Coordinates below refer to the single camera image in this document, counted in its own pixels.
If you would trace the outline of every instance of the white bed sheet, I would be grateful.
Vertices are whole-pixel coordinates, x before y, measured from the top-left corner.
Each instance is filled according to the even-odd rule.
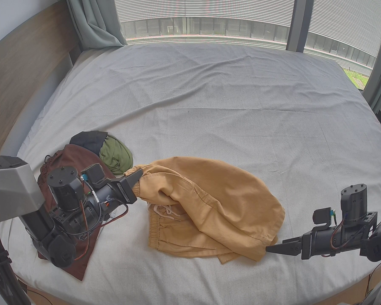
[[[134,164],[171,156],[221,159],[261,178],[286,210],[279,241],[340,213],[340,191],[368,186],[381,219],[381,125],[331,60],[225,44],[148,44],[80,57],[37,119],[19,157],[38,175],[44,156],[82,131],[111,132]],[[267,253],[179,258],[147,247],[147,205],[99,236],[83,282],[36,256],[18,218],[0,235],[15,273],[72,304],[310,304],[376,266],[359,251],[302,261]]]

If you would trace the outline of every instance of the green garment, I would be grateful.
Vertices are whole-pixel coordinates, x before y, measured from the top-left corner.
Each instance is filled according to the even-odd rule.
[[[133,167],[131,151],[120,140],[110,134],[107,134],[104,140],[99,157],[114,175],[122,175]]]

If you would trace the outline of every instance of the folded clothing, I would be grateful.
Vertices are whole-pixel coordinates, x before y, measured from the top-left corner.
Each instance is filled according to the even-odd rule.
[[[115,178],[113,173],[102,162],[99,156],[95,155],[93,152],[89,151],[88,149],[85,149],[83,147],[80,147],[74,144],[66,145],[63,150],[57,151],[53,156],[46,159],[45,164],[41,166],[41,169],[40,169],[41,174],[38,177],[38,181],[37,181],[38,186],[40,187],[41,192],[45,198],[45,209],[47,211],[50,211],[56,205],[56,202],[54,200],[54,197],[52,196],[50,188],[47,185],[47,175],[51,170],[61,166],[73,166],[80,173],[83,169],[95,163],[99,163],[102,166],[106,177],[108,177],[109,179]],[[86,252],[86,255],[82,257],[81,259],[73,262],[70,267],[64,268],[63,270],[65,270],[66,272],[74,276],[75,278],[82,280],[85,274],[86,267],[89,262],[89,258],[95,247],[95,243],[96,243],[96,239],[98,235],[99,235],[99,228],[95,229],[89,238],[89,248]],[[85,251],[86,243],[87,243],[86,241],[77,242],[76,244],[77,256],[81,255]],[[40,253],[38,253],[38,257],[40,259],[45,259],[45,257],[43,257]]]
[[[133,167],[131,151],[116,137],[103,131],[82,131],[70,142],[86,148],[100,157],[114,175],[122,175]]]
[[[134,194],[149,203],[148,246],[181,257],[260,261],[285,210],[263,181],[223,161],[173,157],[138,165]]]

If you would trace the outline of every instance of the green grass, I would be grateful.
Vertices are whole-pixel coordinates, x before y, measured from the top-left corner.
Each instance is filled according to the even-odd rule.
[[[360,87],[354,79],[358,79],[359,81],[361,81],[361,83],[365,86],[367,84],[367,81],[368,81],[368,77],[366,76],[363,76],[362,74],[359,74],[358,72],[355,72],[355,71],[351,71],[351,70],[347,70],[347,69],[343,69],[344,72],[346,73],[346,75],[350,78],[351,82],[359,89],[363,89],[364,87]]]

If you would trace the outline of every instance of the black pole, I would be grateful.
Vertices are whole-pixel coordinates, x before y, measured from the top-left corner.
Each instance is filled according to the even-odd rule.
[[[31,305],[10,266],[11,259],[0,240],[0,295],[8,305]]]

